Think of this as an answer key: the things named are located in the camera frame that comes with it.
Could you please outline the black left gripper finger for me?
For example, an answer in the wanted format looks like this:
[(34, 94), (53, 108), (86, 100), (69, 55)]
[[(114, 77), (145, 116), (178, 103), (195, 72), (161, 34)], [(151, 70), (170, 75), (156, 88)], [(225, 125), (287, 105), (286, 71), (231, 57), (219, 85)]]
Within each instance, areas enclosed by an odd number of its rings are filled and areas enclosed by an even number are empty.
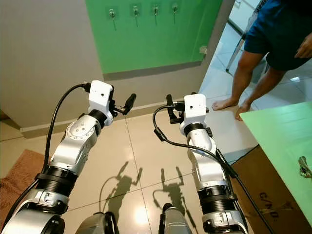
[(129, 98), (127, 98), (126, 103), (124, 104), (124, 106), (122, 107), (122, 114), (123, 115), (127, 115), (132, 107), (134, 106), (134, 102), (136, 100), (136, 94), (131, 94), (131, 96), (129, 96)]

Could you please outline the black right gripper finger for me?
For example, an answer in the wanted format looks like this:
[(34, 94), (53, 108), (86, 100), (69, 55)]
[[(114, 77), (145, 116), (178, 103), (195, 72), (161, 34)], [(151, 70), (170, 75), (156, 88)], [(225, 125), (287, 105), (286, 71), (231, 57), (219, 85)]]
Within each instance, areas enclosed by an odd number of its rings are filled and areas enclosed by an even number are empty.
[(167, 102), (167, 113), (169, 115), (170, 123), (180, 123), (180, 118), (178, 118), (174, 114), (174, 110), (176, 110), (176, 102), (173, 101), (171, 94), (167, 94), (166, 102)]

